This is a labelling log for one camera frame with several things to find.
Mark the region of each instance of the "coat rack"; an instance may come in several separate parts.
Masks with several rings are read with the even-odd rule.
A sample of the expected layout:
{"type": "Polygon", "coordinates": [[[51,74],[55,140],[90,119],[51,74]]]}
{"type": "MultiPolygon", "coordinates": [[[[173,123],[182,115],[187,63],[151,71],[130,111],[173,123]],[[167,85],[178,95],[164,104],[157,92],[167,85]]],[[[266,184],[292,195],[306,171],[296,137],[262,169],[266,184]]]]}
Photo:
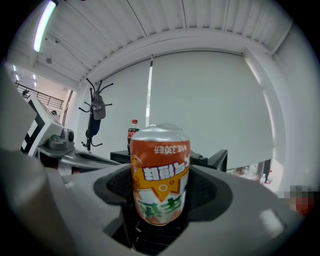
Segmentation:
{"type": "MultiPolygon", "coordinates": [[[[89,109],[88,111],[86,111],[86,110],[82,109],[81,107],[79,107],[79,110],[81,110],[82,112],[90,113],[90,114],[89,114],[88,129],[87,129],[87,134],[86,134],[86,144],[85,144],[83,141],[81,141],[81,144],[82,144],[84,147],[86,147],[86,151],[87,151],[88,153],[91,153],[91,146],[93,146],[93,147],[98,147],[98,146],[101,146],[101,145],[102,145],[102,143],[100,143],[100,144],[98,144],[98,145],[93,145],[93,143],[92,143],[92,136],[91,136],[91,134],[92,134],[92,123],[93,123],[93,119],[94,119],[94,110],[93,110],[93,107],[92,107],[92,103],[93,103],[93,92],[92,92],[92,90],[93,90],[94,92],[96,92],[98,95],[100,95],[100,93],[101,93],[105,88],[107,88],[107,87],[109,87],[109,86],[112,86],[114,83],[110,83],[110,84],[106,85],[105,87],[103,87],[102,89],[100,89],[101,84],[102,84],[102,80],[100,80],[100,82],[99,82],[99,84],[98,84],[98,89],[95,90],[95,87],[94,87],[94,85],[91,83],[91,81],[90,81],[88,78],[87,78],[86,80],[87,80],[87,81],[89,82],[89,84],[92,86],[92,88],[90,88],[91,104],[89,104],[89,103],[87,103],[87,102],[84,102],[85,104],[87,104],[87,105],[90,107],[90,109],[89,109]]],[[[105,107],[106,107],[106,106],[112,106],[112,103],[111,103],[111,104],[105,104],[104,106],[105,106],[105,107]]]]}

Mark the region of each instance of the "white roller blind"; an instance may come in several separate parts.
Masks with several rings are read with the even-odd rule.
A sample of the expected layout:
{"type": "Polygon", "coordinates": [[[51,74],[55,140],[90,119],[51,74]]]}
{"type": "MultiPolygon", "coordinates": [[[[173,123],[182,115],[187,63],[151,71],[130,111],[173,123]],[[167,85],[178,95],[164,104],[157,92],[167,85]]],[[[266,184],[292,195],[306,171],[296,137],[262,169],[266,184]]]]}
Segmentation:
{"type": "Polygon", "coordinates": [[[272,158],[263,91],[238,55],[193,51],[154,58],[149,120],[183,128],[191,149],[204,157],[227,149],[228,169],[272,158]]]}
{"type": "MultiPolygon", "coordinates": [[[[126,150],[128,129],[132,119],[138,120],[140,128],[145,127],[149,69],[150,60],[146,60],[127,67],[103,81],[101,88],[114,83],[101,93],[104,103],[112,103],[112,106],[105,108],[106,117],[101,120],[98,134],[92,138],[92,143],[95,145],[103,143],[99,147],[91,147],[93,154],[110,158],[110,152],[126,150]]],[[[84,100],[90,102],[89,90],[84,100]]],[[[85,104],[82,104],[82,108],[89,109],[85,104]]],[[[87,141],[85,132],[88,120],[89,113],[81,112],[77,130],[77,136],[81,139],[77,139],[76,142],[76,148],[80,150],[85,150],[81,141],[87,141]]]]}

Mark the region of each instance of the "red object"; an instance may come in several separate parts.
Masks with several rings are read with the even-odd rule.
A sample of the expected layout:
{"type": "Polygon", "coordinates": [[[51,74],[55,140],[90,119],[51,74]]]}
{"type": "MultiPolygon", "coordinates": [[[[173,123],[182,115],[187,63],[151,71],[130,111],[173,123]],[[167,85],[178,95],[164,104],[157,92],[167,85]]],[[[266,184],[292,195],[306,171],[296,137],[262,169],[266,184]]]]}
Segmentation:
{"type": "Polygon", "coordinates": [[[314,208],[314,198],[296,198],[295,209],[303,216],[307,216],[308,213],[314,208]]]}
{"type": "Polygon", "coordinates": [[[131,138],[132,138],[132,136],[133,136],[137,131],[139,131],[138,120],[132,119],[132,121],[131,121],[131,127],[130,127],[129,130],[128,130],[128,136],[127,136],[127,141],[128,141],[128,144],[127,144],[128,155],[130,155],[130,141],[131,141],[131,138]]]}

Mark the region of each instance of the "gray cap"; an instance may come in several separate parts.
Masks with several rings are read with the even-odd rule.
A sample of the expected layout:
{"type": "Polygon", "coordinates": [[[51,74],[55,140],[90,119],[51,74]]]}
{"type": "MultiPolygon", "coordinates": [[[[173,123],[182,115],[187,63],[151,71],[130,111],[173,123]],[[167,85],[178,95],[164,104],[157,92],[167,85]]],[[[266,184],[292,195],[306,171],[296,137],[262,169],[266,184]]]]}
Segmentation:
{"type": "Polygon", "coordinates": [[[102,97],[94,92],[92,98],[93,118],[95,120],[104,119],[106,117],[106,106],[102,97]]]}

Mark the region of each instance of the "soda can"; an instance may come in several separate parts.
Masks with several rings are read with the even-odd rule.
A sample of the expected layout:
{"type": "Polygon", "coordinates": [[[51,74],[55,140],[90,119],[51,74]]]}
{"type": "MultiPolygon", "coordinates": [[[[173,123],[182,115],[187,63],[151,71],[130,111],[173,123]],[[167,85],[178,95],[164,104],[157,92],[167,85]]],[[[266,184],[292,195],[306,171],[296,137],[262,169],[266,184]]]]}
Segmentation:
{"type": "Polygon", "coordinates": [[[151,125],[131,139],[135,208],[147,223],[163,226],[182,212],[190,166],[190,141],[173,124],[151,125]]]}

